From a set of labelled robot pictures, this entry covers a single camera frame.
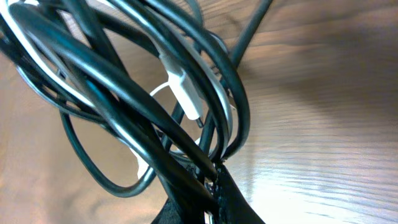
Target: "brown wooden floor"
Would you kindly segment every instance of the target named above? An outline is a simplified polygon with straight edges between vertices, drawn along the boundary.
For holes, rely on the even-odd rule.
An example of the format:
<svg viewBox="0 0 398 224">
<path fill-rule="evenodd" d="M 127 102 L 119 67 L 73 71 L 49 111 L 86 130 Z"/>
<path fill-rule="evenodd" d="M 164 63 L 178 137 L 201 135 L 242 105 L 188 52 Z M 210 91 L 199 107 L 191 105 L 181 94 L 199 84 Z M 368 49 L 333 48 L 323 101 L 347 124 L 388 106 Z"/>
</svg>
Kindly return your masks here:
<svg viewBox="0 0 398 224">
<path fill-rule="evenodd" d="M 256 2 L 202 1 L 206 27 L 232 46 Z M 266 223 L 398 222 L 397 37 L 396 0 L 275 0 L 239 68 L 252 125 L 227 162 Z M 112 41 L 147 91 L 166 80 L 156 58 Z M 0 62 L 0 223 L 149 223 L 166 199 L 159 181 L 134 198 L 106 193 L 57 110 Z M 175 102 L 170 90 L 156 98 L 168 110 Z M 127 147 L 74 123 L 111 180 L 137 180 Z"/>
</svg>

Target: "wooden surface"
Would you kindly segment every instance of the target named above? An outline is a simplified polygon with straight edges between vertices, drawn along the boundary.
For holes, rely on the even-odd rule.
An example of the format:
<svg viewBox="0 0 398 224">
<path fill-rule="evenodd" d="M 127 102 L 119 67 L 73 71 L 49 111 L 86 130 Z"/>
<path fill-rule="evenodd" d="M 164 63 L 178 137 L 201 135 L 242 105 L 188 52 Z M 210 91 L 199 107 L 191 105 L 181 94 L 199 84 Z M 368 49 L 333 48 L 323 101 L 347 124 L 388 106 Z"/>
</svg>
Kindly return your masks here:
<svg viewBox="0 0 398 224">
<path fill-rule="evenodd" d="M 202 1 L 206 27 L 232 46 L 256 2 Z M 147 91 L 166 80 L 156 58 L 111 36 Z M 252 125 L 227 162 L 266 223 L 398 222 L 397 37 L 396 0 L 275 1 L 239 68 Z M 0 223 L 149 223 L 166 199 L 159 181 L 134 198 L 106 193 L 57 110 L 0 62 Z M 170 90 L 156 99 L 169 111 L 175 102 Z M 73 122 L 111 180 L 136 181 L 128 148 Z"/>
</svg>

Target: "bundle of cables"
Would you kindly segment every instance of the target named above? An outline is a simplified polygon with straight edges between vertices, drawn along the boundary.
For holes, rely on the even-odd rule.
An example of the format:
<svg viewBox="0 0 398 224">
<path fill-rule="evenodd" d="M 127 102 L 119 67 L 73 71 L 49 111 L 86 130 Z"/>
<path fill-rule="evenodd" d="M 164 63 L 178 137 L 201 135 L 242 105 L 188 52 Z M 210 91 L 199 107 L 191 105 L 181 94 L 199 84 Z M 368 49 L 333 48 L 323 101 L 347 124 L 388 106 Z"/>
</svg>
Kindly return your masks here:
<svg viewBox="0 0 398 224">
<path fill-rule="evenodd" d="M 236 67 L 271 1 L 261 1 L 230 52 L 216 34 L 203 28 L 195 0 L 187 0 L 192 16 L 169 0 L 107 2 L 143 32 L 83 0 L 0 2 L 1 50 L 26 83 L 60 110 L 70 143 L 97 183 L 117 197 L 133 197 L 158 175 L 180 215 L 195 208 L 218 216 L 220 206 L 205 180 L 215 183 L 217 167 L 248 137 L 249 104 Z M 73 16 L 89 46 L 72 36 L 61 12 Z M 130 77 L 104 29 L 160 59 L 178 100 L 171 115 L 133 80 L 134 74 Z M 202 59 L 202 51 L 210 56 L 220 80 Z M 233 141 L 232 98 L 238 114 Z M 202 100 L 209 108 L 204 124 L 200 121 Z M 203 125 L 198 144 L 180 126 L 184 114 Z M 121 187 L 103 175 L 80 144 L 70 115 L 99 124 L 148 164 L 136 184 Z M 210 150 L 215 130 L 216 147 Z M 183 154 L 171 151 L 173 144 Z M 182 164 L 194 169 L 189 171 Z"/>
</svg>

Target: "wood grain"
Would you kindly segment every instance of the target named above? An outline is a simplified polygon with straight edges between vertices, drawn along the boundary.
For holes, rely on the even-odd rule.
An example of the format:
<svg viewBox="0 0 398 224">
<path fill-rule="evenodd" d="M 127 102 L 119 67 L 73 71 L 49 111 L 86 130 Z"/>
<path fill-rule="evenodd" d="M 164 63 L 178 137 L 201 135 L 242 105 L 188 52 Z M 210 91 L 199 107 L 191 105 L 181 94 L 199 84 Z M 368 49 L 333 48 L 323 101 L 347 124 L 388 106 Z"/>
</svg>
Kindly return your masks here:
<svg viewBox="0 0 398 224">
<path fill-rule="evenodd" d="M 200 4 L 206 28 L 231 47 L 257 1 Z M 272 5 L 238 69 L 252 125 L 227 162 L 266 223 L 398 222 L 397 15 L 396 0 Z M 166 81 L 156 58 L 109 35 L 147 91 Z M 57 111 L 0 62 L 0 223 L 149 223 L 166 199 L 159 182 L 135 198 L 107 194 L 74 155 Z M 169 111 L 175 102 L 170 90 L 156 99 Z M 109 178 L 136 181 L 127 148 L 73 122 Z M 192 122 L 182 125 L 199 136 Z"/>
</svg>

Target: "wooden table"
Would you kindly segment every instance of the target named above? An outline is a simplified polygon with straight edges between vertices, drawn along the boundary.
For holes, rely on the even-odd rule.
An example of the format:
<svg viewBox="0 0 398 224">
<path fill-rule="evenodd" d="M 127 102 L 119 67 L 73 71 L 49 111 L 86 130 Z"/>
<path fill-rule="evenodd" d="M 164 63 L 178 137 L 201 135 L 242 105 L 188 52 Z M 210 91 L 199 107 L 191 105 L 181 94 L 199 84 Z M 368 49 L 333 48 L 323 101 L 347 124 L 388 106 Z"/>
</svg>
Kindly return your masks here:
<svg viewBox="0 0 398 224">
<path fill-rule="evenodd" d="M 229 46 L 256 4 L 201 2 L 206 27 Z M 166 81 L 156 58 L 109 34 L 136 82 L 151 91 Z M 396 0 L 275 1 L 238 70 L 251 132 L 227 162 L 266 223 L 398 222 L 397 37 Z M 0 223 L 149 223 L 166 199 L 159 181 L 134 198 L 105 192 L 74 154 L 58 111 L 5 56 L 0 62 Z M 175 102 L 169 89 L 156 99 L 168 111 Z M 73 122 L 111 180 L 137 180 L 127 147 Z M 195 123 L 182 125 L 199 136 Z"/>
</svg>

